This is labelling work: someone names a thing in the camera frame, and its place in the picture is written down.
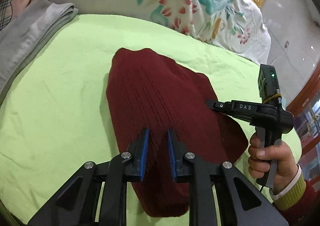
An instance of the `green bed sheet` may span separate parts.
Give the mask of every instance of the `green bed sheet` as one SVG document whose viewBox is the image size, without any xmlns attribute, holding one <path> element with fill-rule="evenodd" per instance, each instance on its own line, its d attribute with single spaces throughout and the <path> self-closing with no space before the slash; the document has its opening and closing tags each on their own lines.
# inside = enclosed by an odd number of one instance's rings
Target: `green bed sheet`
<svg viewBox="0 0 320 226">
<path fill-rule="evenodd" d="M 220 101 L 261 101 L 259 67 L 232 52 L 151 22 L 77 16 L 17 76 L 0 108 L 0 198 L 24 223 L 84 162 L 98 164 L 118 154 L 105 91 L 112 57 L 122 47 L 148 47 L 204 73 Z M 250 138 L 254 127 L 238 122 Z M 298 161 L 295 131 L 283 139 Z M 254 182 L 248 157 L 246 151 L 236 165 Z M 148 217 L 130 184 L 127 199 L 129 226 L 188 225 L 188 214 Z"/>
</svg>

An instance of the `yellow-green ribbed cuff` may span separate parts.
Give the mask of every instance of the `yellow-green ribbed cuff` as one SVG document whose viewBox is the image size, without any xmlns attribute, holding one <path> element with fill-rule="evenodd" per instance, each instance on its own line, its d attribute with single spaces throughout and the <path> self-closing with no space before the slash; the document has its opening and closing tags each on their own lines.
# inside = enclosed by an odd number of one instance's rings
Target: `yellow-green ribbed cuff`
<svg viewBox="0 0 320 226">
<path fill-rule="evenodd" d="M 307 183 L 304 181 L 303 174 L 301 173 L 295 185 L 282 197 L 275 200 L 275 204 L 280 211 L 287 210 L 297 204 L 306 191 Z"/>
</svg>

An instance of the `gray blanket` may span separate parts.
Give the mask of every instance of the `gray blanket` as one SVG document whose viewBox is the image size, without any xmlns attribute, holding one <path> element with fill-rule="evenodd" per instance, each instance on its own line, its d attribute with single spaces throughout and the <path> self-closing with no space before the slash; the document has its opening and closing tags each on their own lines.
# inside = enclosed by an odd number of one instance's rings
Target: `gray blanket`
<svg viewBox="0 0 320 226">
<path fill-rule="evenodd" d="M 0 31 L 0 106 L 14 80 L 57 30 L 78 13 L 73 4 L 34 0 Z"/>
</svg>

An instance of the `dark red cloth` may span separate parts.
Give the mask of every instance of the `dark red cloth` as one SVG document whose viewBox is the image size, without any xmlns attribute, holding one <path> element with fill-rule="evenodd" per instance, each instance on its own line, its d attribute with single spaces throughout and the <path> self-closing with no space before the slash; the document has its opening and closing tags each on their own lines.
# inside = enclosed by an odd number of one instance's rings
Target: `dark red cloth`
<svg viewBox="0 0 320 226">
<path fill-rule="evenodd" d="M 311 209 L 317 197 L 317 194 L 314 191 L 312 185 L 307 180 L 305 181 L 307 183 L 307 188 L 300 201 L 298 201 L 294 206 L 292 206 L 288 210 L 279 211 L 282 214 L 282 216 L 287 220 L 290 226 L 293 226 L 294 224 L 298 223 L 298 221 Z"/>
<path fill-rule="evenodd" d="M 212 163 L 234 163 L 248 146 L 236 121 L 205 105 L 205 100 L 217 99 L 209 79 L 151 49 L 116 52 L 107 99 L 120 152 L 143 127 L 151 129 L 146 174 L 142 183 L 133 184 L 150 216 L 181 216 L 188 210 L 188 185 L 171 178 L 169 128 L 189 151 Z"/>
</svg>

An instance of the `white cuff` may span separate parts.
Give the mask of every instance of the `white cuff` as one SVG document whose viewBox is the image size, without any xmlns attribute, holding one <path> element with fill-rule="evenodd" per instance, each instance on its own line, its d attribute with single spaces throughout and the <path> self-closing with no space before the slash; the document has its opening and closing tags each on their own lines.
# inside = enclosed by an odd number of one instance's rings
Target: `white cuff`
<svg viewBox="0 0 320 226">
<path fill-rule="evenodd" d="M 290 189 L 295 185 L 295 183 L 298 181 L 298 179 L 300 178 L 300 175 L 301 175 L 301 167 L 300 165 L 298 165 L 298 172 L 296 174 L 296 176 L 293 178 L 293 180 L 290 182 L 290 184 L 288 184 L 288 186 L 286 188 L 284 188 L 281 192 L 279 192 L 277 195 L 274 195 L 273 194 L 273 191 L 272 189 L 269 189 L 269 194 L 272 198 L 272 200 L 277 200 L 279 199 L 280 197 L 284 196 L 287 192 L 290 191 Z"/>
</svg>

